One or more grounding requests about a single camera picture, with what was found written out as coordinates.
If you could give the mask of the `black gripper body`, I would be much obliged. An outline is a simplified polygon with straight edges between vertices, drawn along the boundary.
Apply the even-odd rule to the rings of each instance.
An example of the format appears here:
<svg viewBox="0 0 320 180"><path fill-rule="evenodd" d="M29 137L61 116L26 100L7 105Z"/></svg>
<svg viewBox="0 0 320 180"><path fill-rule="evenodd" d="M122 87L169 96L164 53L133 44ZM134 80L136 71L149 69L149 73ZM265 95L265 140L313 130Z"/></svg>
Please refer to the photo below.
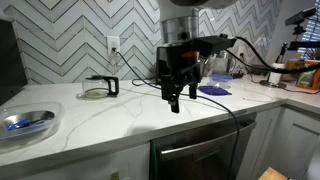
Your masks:
<svg viewBox="0 0 320 180"><path fill-rule="evenodd" d="M198 69L197 52L191 49L190 44L178 46L160 46L166 51L167 67L170 70L175 88L184 88L189 85L189 74L193 69Z"/></svg>

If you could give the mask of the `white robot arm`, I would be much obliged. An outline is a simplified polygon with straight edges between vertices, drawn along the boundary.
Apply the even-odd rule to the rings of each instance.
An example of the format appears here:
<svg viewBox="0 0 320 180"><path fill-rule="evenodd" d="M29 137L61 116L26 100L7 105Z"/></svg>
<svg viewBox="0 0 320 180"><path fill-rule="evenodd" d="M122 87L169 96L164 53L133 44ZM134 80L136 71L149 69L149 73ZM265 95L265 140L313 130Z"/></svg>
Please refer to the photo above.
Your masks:
<svg viewBox="0 0 320 180"><path fill-rule="evenodd" d="M163 45L157 55L164 56L168 74L160 76L162 99L171 111L179 112L179 96L189 86L189 97L197 98L201 82L200 59L231 48L236 39L226 35L199 36L199 11L224 9L237 0L157 0L160 9Z"/></svg>

